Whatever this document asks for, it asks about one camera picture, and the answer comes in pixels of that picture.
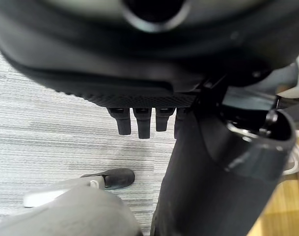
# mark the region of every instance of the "striped carpet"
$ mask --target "striped carpet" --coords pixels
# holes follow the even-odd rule
[[[127,167],[133,186],[113,191],[134,212],[145,235],[174,145],[174,117],[151,139],[119,136],[105,108],[29,80],[0,55],[0,218],[22,205],[23,195],[60,180]]]

